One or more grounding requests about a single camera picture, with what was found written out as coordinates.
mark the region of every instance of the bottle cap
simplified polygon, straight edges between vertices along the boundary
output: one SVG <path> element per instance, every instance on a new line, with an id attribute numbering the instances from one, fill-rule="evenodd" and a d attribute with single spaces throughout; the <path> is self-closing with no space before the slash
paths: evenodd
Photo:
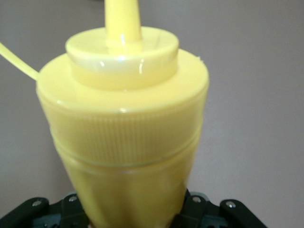
<path id="1" fill-rule="evenodd" d="M 87 86 L 138 89 L 177 70 L 178 38 L 141 27 L 137 0 L 105 2 L 105 28 L 78 33 L 66 43 L 75 79 Z"/>

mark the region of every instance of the yellow nozzle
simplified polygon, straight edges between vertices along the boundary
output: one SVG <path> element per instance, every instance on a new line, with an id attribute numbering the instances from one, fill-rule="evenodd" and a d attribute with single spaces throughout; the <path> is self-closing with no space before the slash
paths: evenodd
<path id="1" fill-rule="evenodd" d="M 108 40 L 124 44 L 142 39 L 137 0 L 106 0 L 104 6 Z"/>
<path id="2" fill-rule="evenodd" d="M 141 27 L 137 0 L 106 0 L 105 28 L 78 33 L 66 43 L 74 79 L 97 89 L 156 85 L 177 70 L 177 37 Z"/>

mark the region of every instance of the squeeze bottle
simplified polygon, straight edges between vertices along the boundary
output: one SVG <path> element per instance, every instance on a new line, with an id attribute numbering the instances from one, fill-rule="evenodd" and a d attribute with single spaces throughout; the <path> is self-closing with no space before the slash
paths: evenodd
<path id="1" fill-rule="evenodd" d="M 105 28 L 72 36 L 37 75 L 58 154 L 95 228 L 164 228 L 180 212 L 208 71 L 137 0 L 106 0 Z"/>

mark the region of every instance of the bottle body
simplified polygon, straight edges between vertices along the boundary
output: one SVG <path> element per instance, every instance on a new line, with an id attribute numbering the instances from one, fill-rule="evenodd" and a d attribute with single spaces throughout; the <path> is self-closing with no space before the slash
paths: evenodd
<path id="1" fill-rule="evenodd" d="M 180 50 L 178 65 L 166 81 L 126 91 L 82 85 L 66 55 L 41 70 L 37 94 L 93 226 L 166 227 L 179 213 L 209 79 L 190 53 Z"/>

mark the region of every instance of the mustard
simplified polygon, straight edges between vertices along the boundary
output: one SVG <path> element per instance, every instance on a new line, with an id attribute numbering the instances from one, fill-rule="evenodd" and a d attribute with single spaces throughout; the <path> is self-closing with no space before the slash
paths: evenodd
<path id="1" fill-rule="evenodd" d="M 200 138 L 206 66 L 174 34 L 141 27 L 137 0 L 106 0 L 105 28 L 66 52 L 24 72 L 92 226 L 168 227 Z"/>

